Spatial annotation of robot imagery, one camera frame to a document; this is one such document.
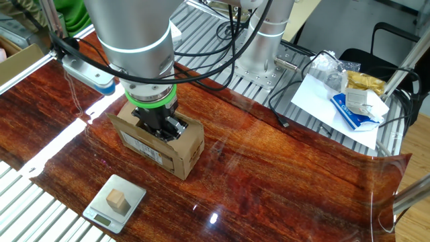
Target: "glossy table surface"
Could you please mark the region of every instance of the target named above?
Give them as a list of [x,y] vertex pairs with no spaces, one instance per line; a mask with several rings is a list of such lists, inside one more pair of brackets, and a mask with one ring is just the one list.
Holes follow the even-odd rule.
[[181,181],[122,145],[104,114],[126,103],[121,88],[102,97],[67,79],[51,61],[0,95],[0,159],[78,214],[112,174],[145,188],[123,231],[103,230],[117,241],[395,240],[392,195],[408,155],[360,155],[281,127],[233,91],[183,84],[178,111],[202,122],[205,151]]

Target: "black cable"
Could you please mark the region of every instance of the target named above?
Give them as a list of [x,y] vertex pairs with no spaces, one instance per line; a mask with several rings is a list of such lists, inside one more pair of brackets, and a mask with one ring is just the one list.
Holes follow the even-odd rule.
[[288,84],[288,85],[286,85],[285,87],[281,88],[277,93],[273,94],[273,95],[272,95],[272,97],[269,99],[269,108],[270,108],[270,109],[271,109],[271,111],[276,115],[277,120],[279,121],[279,123],[280,123],[282,126],[284,126],[284,127],[288,127],[288,121],[287,121],[287,118],[285,118],[285,117],[283,117],[283,116],[280,116],[280,115],[276,112],[275,108],[272,106],[271,102],[272,102],[272,100],[273,100],[277,95],[279,95],[281,92],[285,91],[286,89],[288,89],[288,88],[289,88],[289,87],[291,87],[292,85],[297,84],[297,83],[301,83],[301,82],[302,82],[302,81],[293,81],[293,82],[289,83],[289,84]]
[[[242,32],[242,30],[243,29],[245,29],[245,27],[247,27],[248,25],[249,25],[249,21],[251,20],[251,17],[254,15],[254,13],[255,13],[255,11],[251,14],[251,16],[249,17],[249,19],[247,20],[247,22],[246,23],[243,23],[243,24],[240,24],[240,22],[241,22],[241,18],[240,18],[240,16],[241,16],[241,14],[239,15],[238,14],[238,23],[237,24],[240,24],[240,26],[241,26],[241,28],[240,28],[240,32]],[[227,21],[227,22],[224,22],[224,23],[222,23],[222,24],[220,24],[217,28],[216,28],[216,36],[219,38],[219,39],[221,39],[221,40],[232,40],[232,38],[231,38],[231,36],[230,37],[221,37],[220,36],[220,32],[221,32],[221,30],[225,27],[225,26],[227,26],[228,24],[230,23],[230,21]],[[225,30],[225,34],[227,35],[228,34],[228,31],[229,31],[229,29],[227,28],[226,30]],[[224,46],[224,47],[222,47],[221,49],[218,49],[218,50],[213,50],[213,51],[211,51],[211,52],[206,52],[206,53],[182,53],[182,52],[175,52],[175,55],[177,55],[177,56],[186,56],[186,57],[201,57],[201,56],[209,56],[209,55],[213,55],[213,54],[218,54],[218,53],[221,53],[222,51],[224,51],[224,50],[227,50],[228,48],[230,48],[231,46],[232,46],[232,41],[230,41],[226,46]]]
[[82,41],[82,43],[85,43],[86,45],[88,45],[88,46],[90,46],[90,47],[92,47],[97,53],[98,53],[98,55],[100,56],[100,58],[103,60],[103,62],[106,64],[106,66],[108,66],[109,68],[111,68],[110,66],[109,66],[109,63],[107,62],[107,60],[103,57],[103,55],[101,55],[101,53],[100,53],[100,51],[94,46],[94,45],[92,45],[92,43],[90,43],[90,42],[88,42],[88,41],[86,41],[86,40],[83,40],[83,39],[81,39],[81,38],[74,38],[74,39],[76,39],[76,40],[79,40],[79,41]]
[[54,33],[50,33],[51,39],[54,42],[55,48],[61,48],[65,51],[67,51],[68,53],[70,53],[71,55],[82,59],[83,61],[85,61],[86,63],[88,63],[89,65],[92,65],[95,68],[98,68],[102,71],[105,71],[106,73],[109,73],[111,75],[115,75],[119,78],[125,79],[125,80],[129,80],[129,81],[134,81],[137,83],[144,83],[144,84],[155,84],[155,85],[168,85],[168,84],[180,84],[180,83],[189,83],[192,81],[199,81],[201,79],[205,79],[207,77],[211,77],[212,75],[218,74],[221,71],[225,70],[227,67],[229,67],[235,60],[237,60],[243,53],[244,51],[246,51],[246,49],[249,47],[249,45],[251,45],[252,41],[254,40],[255,36],[258,34],[258,31],[260,30],[260,27],[263,25],[263,22],[270,10],[270,6],[273,3],[273,0],[268,0],[267,5],[264,9],[264,12],[261,16],[261,19],[259,20],[257,26],[255,27],[255,30],[253,31],[253,33],[251,34],[250,38],[248,39],[248,41],[244,44],[244,46],[237,52],[236,55],[234,55],[230,60],[228,60],[226,63],[224,63],[221,67],[218,67],[208,73],[205,73],[203,75],[197,76],[197,77],[190,77],[190,78],[185,78],[185,79],[151,79],[151,78],[143,78],[143,77],[136,77],[136,76],[132,76],[132,75],[128,75],[125,74],[123,72],[120,71],[115,71],[110,69],[109,67],[106,67],[100,63],[98,63],[97,61],[92,60],[91,58],[89,58],[88,56],[85,56],[84,54],[80,53],[78,50],[75,50],[74,48],[72,48],[70,45],[66,44],[62,39],[60,39],[57,35],[55,35]]
[[206,52],[206,53],[181,53],[181,52],[176,52],[175,51],[175,55],[177,56],[186,56],[186,57],[201,57],[201,56],[208,56],[208,55],[213,55],[213,54],[218,54],[223,52],[224,50],[230,48],[233,45],[233,41],[231,41],[230,43],[228,43],[226,46],[222,47],[221,49],[218,50],[214,50],[211,52]]
[[318,56],[320,56],[320,55],[322,55],[322,54],[327,54],[329,57],[331,57],[333,60],[335,60],[335,61],[337,61],[337,59],[334,57],[334,56],[332,56],[330,53],[328,53],[327,51],[325,51],[325,50],[323,50],[323,51],[320,51],[318,54],[316,54],[316,56],[311,60],[311,61],[309,61],[308,62],[308,64],[306,64],[304,67],[303,67],[303,69],[302,69],[302,80],[304,80],[304,70],[312,63],[312,62],[314,62],[315,60],[316,60],[316,58],[318,58]]
[[[232,28],[232,30],[233,30],[233,28],[234,28],[234,22],[233,22],[233,10],[232,10],[231,5],[229,5],[229,6],[228,6],[228,13],[229,13],[229,15],[230,15],[230,26],[231,26],[231,28]],[[239,8],[238,13],[239,13],[239,15],[240,15],[240,14],[242,14],[242,9],[241,9],[241,8]],[[240,22],[241,22],[241,20],[238,18],[238,19],[237,19],[237,27],[236,27],[236,31],[232,31],[232,32],[231,32],[231,38],[232,38],[232,43],[233,43],[233,45],[232,45],[233,56],[236,54],[236,50],[235,50],[235,48],[236,48],[236,46],[235,46],[235,42],[236,42],[237,37],[239,36]],[[230,85],[230,83],[232,82],[232,80],[233,80],[233,77],[234,77],[234,66],[235,66],[235,62],[233,61],[233,64],[232,64],[232,66],[231,66],[231,73],[230,73],[230,75],[228,76],[228,81],[227,81],[227,83],[225,83],[222,87],[214,88],[214,87],[210,87],[210,86],[208,86],[208,85],[205,85],[205,84],[204,84],[204,83],[202,83],[201,81],[196,81],[196,82],[197,82],[199,85],[201,85],[202,87],[205,87],[206,89],[209,89],[209,90],[211,90],[211,91],[222,91],[222,90],[226,89],[226,88]]]
[[186,71],[180,71],[179,73],[175,73],[175,74],[172,74],[172,75],[168,75],[168,76],[165,76],[165,77],[163,77],[163,78],[169,78],[169,77],[174,77],[174,76],[176,76],[176,75],[179,75],[179,74],[187,74],[188,72],[190,72],[190,71],[196,71],[196,70],[198,70],[198,69],[203,69],[203,68],[207,68],[207,67],[213,67],[214,65],[216,65],[216,64],[218,64],[224,57],[226,57],[227,56],[227,54],[228,54],[228,51],[229,51],[230,49],[228,49],[228,50],[226,50],[226,51],[224,51],[224,54],[222,54],[222,56],[220,56],[214,63],[212,63],[212,64],[208,64],[208,65],[204,65],[204,66],[200,66],[200,67],[195,67],[195,68],[191,68],[191,69],[188,69],[188,70],[186,70]]
[[420,76],[416,72],[414,72],[413,70],[409,70],[409,69],[405,69],[405,68],[397,68],[397,67],[372,67],[372,68],[370,68],[370,69],[368,69],[366,71],[366,74],[371,75],[370,73],[373,70],[376,70],[376,69],[387,69],[387,70],[393,70],[393,71],[405,71],[407,73],[410,73],[411,75],[414,75],[417,78],[417,81],[419,83],[419,88],[418,88],[418,94],[417,95],[418,96],[421,95],[421,88],[422,88],[423,82],[421,81]]
[[398,117],[398,118],[394,118],[394,119],[392,119],[392,120],[390,120],[390,121],[387,121],[387,122],[385,122],[385,123],[383,123],[383,124],[379,125],[379,127],[380,127],[380,128],[383,128],[383,127],[387,126],[388,124],[390,124],[390,123],[392,123],[392,122],[394,122],[394,121],[402,120],[402,119],[407,119],[407,118],[409,118],[409,119],[405,121],[404,125],[405,125],[405,127],[409,127],[409,124],[411,123],[411,119],[410,119],[410,117],[412,116],[412,114],[413,114],[413,102],[412,102],[412,100],[411,100],[411,110],[409,111],[409,114],[408,114],[408,115],[401,116],[401,117]]
[[292,43],[290,43],[290,42],[288,42],[286,40],[281,40],[281,45],[283,45],[283,46],[285,46],[287,48],[290,48],[290,49],[292,49],[292,50],[294,50],[296,52],[299,52],[300,54],[306,55],[306,56],[314,56],[314,55],[316,55],[315,52],[313,52],[313,51],[311,51],[311,50],[309,50],[309,49],[307,49],[305,47],[298,46],[296,44],[292,44]]
[[[254,15],[254,13],[255,13],[255,12],[256,12],[256,10],[254,10],[254,11],[252,12],[252,14],[249,16],[248,20],[247,20],[245,23],[241,23],[241,26],[240,26],[240,32],[242,32],[245,28],[248,28],[248,26],[249,26],[249,22],[251,21],[251,18],[253,17],[253,15]],[[220,25],[216,28],[216,36],[217,36],[220,40],[231,40],[231,35],[228,33],[228,32],[231,32],[231,27],[230,27],[230,26],[228,26],[228,24],[229,24],[229,23],[230,23],[229,21],[224,22],[224,23],[220,24]],[[226,29],[225,29],[225,31],[224,31],[224,34],[226,35],[226,37],[221,37],[220,33],[221,33],[221,31],[222,31],[224,28],[226,28]]]

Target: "cardboard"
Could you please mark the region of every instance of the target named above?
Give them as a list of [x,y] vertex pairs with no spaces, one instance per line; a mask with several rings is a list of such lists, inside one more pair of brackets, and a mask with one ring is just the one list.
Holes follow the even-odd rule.
[[5,49],[7,59],[0,63],[0,86],[30,67],[44,55],[37,44],[21,49],[0,36],[0,48]]
[[123,144],[185,180],[204,150],[203,124],[176,112],[188,127],[179,139],[165,143],[137,126],[139,119],[132,115],[135,108],[127,102],[117,116],[107,114]]

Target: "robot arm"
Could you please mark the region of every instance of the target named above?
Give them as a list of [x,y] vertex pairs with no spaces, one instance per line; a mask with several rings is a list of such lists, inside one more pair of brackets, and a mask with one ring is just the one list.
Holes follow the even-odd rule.
[[[175,57],[169,18],[182,2],[182,0],[85,0],[85,6],[112,68],[137,77],[159,79],[174,72]],[[238,7],[255,8],[263,0],[222,0],[222,2]],[[63,66],[68,72],[74,73],[70,66],[79,60],[68,60],[67,57],[63,58]],[[86,83],[91,82],[91,78],[83,79],[82,75],[74,77]],[[164,140],[178,138],[181,135],[185,130],[185,124],[181,124],[180,120],[175,118],[177,108],[175,85],[142,84],[124,79],[120,79],[120,82],[126,90],[127,98],[138,107],[133,114],[141,119],[148,131]]]

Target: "small wooden block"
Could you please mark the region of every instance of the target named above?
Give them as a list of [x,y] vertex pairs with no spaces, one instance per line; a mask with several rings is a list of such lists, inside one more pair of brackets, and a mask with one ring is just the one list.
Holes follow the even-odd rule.
[[112,210],[121,214],[122,216],[126,216],[130,209],[130,205],[126,200],[124,193],[116,189],[112,189],[109,195],[107,195],[106,201]]

